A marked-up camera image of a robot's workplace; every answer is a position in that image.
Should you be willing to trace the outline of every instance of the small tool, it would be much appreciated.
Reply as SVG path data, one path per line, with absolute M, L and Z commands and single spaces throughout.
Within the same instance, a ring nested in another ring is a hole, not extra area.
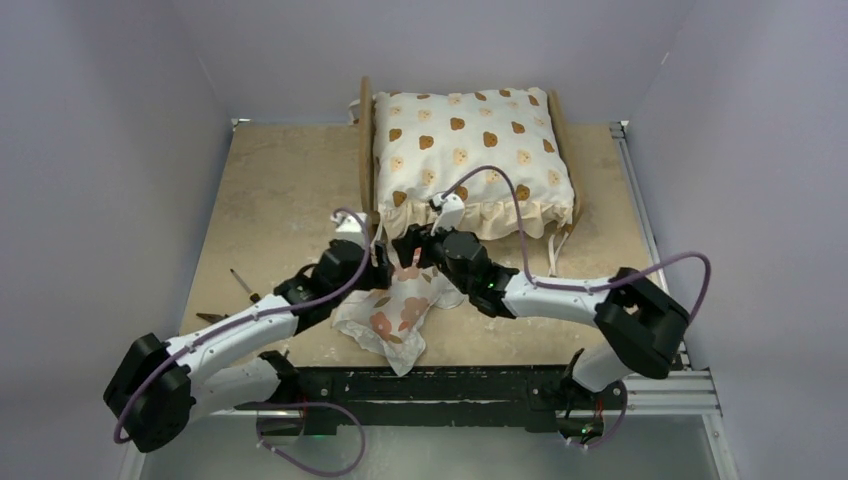
M 195 315 L 197 315 L 197 318 L 206 320 L 209 323 L 218 323 L 229 317 L 229 315 L 221 315 L 219 313 L 195 313 Z
M 256 303 L 259 300 L 262 300 L 262 297 L 260 297 L 258 293 L 251 290 L 250 287 L 247 286 L 247 283 L 245 283 L 245 281 L 241 278 L 241 276 L 239 276 L 238 273 L 236 273 L 235 270 L 233 270 L 231 268 L 230 273 L 232 273 L 233 276 L 236 277 L 236 281 L 239 282 L 239 285 L 241 285 L 241 288 L 243 288 L 244 291 L 247 292 L 248 298 L 250 298 L 251 302 Z

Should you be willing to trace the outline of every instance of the wooden bed frame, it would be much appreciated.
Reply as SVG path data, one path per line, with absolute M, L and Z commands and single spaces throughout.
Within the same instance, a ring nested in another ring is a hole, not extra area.
M 559 95 L 557 95 L 556 90 L 548 90 L 547 94 L 548 111 L 551 115 L 551 124 L 556 137 L 557 151 L 565 162 L 571 186 L 574 189 L 572 222 L 565 226 L 566 232 L 571 233 L 583 215 L 585 192 L 580 179 L 580 166 L 577 165 L 576 156 L 566 134 L 565 116 L 562 113 Z M 371 80 L 368 77 L 362 77 L 359 101 L 359 195 L 362 201 L 362 211 L 368 214 L 371 233 L 373 234 L 380 221 L 380 214 L 377 213 L 376 207 L 375 165 L 372 153 L 374 144 L 374 99 L 371 92 Z

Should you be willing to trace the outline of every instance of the pillow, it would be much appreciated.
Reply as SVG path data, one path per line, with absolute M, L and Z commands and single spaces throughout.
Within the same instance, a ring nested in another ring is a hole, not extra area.
M 469 94 L 375 95 L 373 150 L 376 203 L 389 238 L 413 224 L 432 222 L 428 200 L 465 173 L 493 164 L 516 187 L 527 233 L 571 221 L 574 190 L 557 152 L 547 95 L 529 90 L 484 90 Z M 465 201 L 461 229 L 483 240 L 518 229 L 509 187 L 493 171 L 481 172 L 457 189 Z
M 418 332 L 432 305 L 453 308 L 464 296 L 434 267 L 396 269 L 388 290 L 352 292 L 336 309 L 333 328 L 359 346 L 383 355 L 399 376 L 406 375 L 427 344 Z

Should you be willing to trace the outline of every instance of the small cloth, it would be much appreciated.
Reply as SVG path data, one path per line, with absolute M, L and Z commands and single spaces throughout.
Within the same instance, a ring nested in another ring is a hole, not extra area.
M 464 296 L 435 268 L 396 268 L 388 290 L 353 292 L 336 309 L 333 328 L 406 375 L 427 347 L 418 329 L 432 305 L 453 308 Z

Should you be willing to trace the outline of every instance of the floor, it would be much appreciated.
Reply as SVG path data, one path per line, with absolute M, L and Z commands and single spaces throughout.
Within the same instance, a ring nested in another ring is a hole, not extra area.
M 619 266 L 642 268 L 642 242 L 618 152 L 606 125 L 569 125 L 568 138 L 588 192 L 586 213 L 566 242 L 561 275 L 595 278 Z M 249 302 L 229 273 L 235 268 L 264 295 L 315 261 L 332 238 L 328 221 L 338 206 L 359 207 L 358 137 L 351 126 L 240 125 L 234 135 L 182 333 L 206 327 L 195 312 L 236 313 Z M 487 242 L 490 256 L 520 266 L 518 237 Z M 544 240 L 532 240 L 531 271 L 547 271 Z M 295 365 L 385 365 L 384 358 L 324 322 L 269 346 L 290 350 Z M 491 319 L 467 303 L 432 309 L 421 334 L 420 365 L 567 363 L 599 332 L 561 320 Z

